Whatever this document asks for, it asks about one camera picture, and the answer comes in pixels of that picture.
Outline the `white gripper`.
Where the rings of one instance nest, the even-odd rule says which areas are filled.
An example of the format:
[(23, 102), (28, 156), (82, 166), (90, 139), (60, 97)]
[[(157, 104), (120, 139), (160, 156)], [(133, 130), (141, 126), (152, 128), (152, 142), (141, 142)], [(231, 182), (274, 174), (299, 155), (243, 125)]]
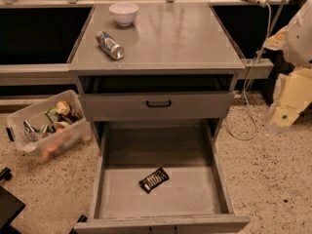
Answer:
[(288, 129), (312, 102), (312, 68), (296, 67), (289, 75), (280, 74), (270, 105), (268, 130)]

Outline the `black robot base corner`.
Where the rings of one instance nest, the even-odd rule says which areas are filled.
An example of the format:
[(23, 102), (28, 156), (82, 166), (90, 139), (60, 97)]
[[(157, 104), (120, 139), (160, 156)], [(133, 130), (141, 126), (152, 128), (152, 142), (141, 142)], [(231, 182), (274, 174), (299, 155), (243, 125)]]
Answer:
[(25, 208), (25, 203), (0, 185), (0, 234), (21, 234), (11, 222)]

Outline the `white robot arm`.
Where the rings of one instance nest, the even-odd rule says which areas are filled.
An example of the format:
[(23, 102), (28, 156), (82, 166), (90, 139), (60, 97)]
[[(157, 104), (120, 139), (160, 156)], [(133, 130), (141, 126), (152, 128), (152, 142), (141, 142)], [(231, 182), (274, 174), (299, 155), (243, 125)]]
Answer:
[(284, 60), (294, 66), (275, 83), (267, 128), (274, 133), (288, 129), (312, 102), (312, 0), (306, 0), (289, 24), (266, 41), (282, 50)]

